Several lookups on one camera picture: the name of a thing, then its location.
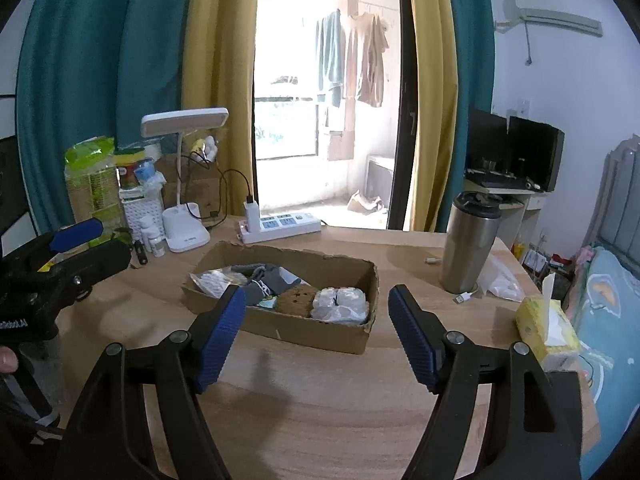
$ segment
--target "desk lamp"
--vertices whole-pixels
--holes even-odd
[[[159,137],[178,133],[178,152],[176,155],[176,169],[178,182],[176,191],[176,205],[162,212],[162,222],[166,234],[169,250],[182,253],[200,247],[210,240],[211,236],[198,219],[200,208],[195,202],[180,203],[180,183],[182,181],[181,159],[182,138],[185,133],[195,130],[214,129],[224,126],[229,117],[226,108],[200,108],[196,110],[176,110],[162,112],[142,117],[142,137]]]

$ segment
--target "drawer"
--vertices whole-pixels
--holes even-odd
[[[527,203],[527,211],[534,211],[536,209],[542,209],[546,202],[546,195],[532,195],[529,198],[529,203]]]

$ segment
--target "window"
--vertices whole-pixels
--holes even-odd
[[[318,154],[316,22],[346,0],[258,0],[255,156]]]

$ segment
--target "wooden tabletop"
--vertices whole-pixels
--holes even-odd
[[[150,256],[94,288],[86,301],[58,317],[66,414],[96,359],[113,341],[127,348],[158,343],[187,329],[194,315],[180,286],[219,240],[235,240],[228,220],[208,246],[162,258]],[[394,479],[407,467],[436,397],[418,384],[386,309],[389,289],[404,283],[424,309],[475,343],[506,348],[518,339],[518,304],[488,295],[457,305],[438,283],[445,235],[325,227],[322,233],[266,244],[348,254],[373,261],[380,276],[378,316],[363,355],[306,348],[239,332],[217,384],[200,396],[212,436],[233,478]],[[500,240],[492,253],[516,274],[526,294],[536,287]],[[490,387],[480,386],[458,475],[472,472],[481,444]],[[171,472],[152,387],[145,387],[158,461]]]

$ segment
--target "gray headboard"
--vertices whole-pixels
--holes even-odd
[[[603,246],[640,279],[640,137],[607,155],[585,245]]]

